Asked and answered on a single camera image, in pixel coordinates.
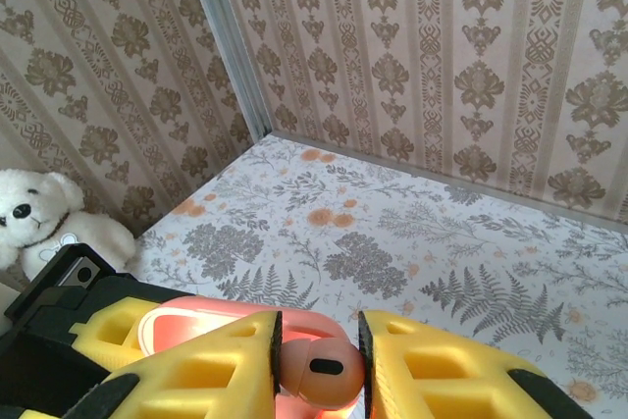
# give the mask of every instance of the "teddy bear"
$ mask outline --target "teddy bear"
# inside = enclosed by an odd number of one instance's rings
[[[124,271],[135,254],[133,235],[83,208],[82,190],[62,174],[0,170],[0,270],[19,260],[32,281],[61,247],[81,242]]]

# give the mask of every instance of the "teddy bear ear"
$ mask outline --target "teddy bear ear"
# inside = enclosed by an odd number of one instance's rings
[[[85,207],[84,195],[76,182],[57,172],[51,172],[47,177],[55,180],[61,186],[70,211],[80,211]]]

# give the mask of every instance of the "damask wallpaper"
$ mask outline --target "damask wallpaper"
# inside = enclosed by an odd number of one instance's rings
[[[1,168],[138,235],[249,145],[199,0],[0,0]]]
[[[281,131],[628,222],[628,0],[232,0]]]

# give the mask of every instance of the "earbud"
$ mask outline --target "earbud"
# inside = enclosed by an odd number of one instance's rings
[[[351,404],[362,390],[364,375],[362,355],[346,340],[297,339],[282,344],[281,385],[319,409]]]

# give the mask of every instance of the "white patterned surface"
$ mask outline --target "white patterned surface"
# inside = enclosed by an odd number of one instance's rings
[[[400,313],[625,417],[623,234],[268,136],[139,244],[148,283],[313,309],[354,340],[358,310]]]

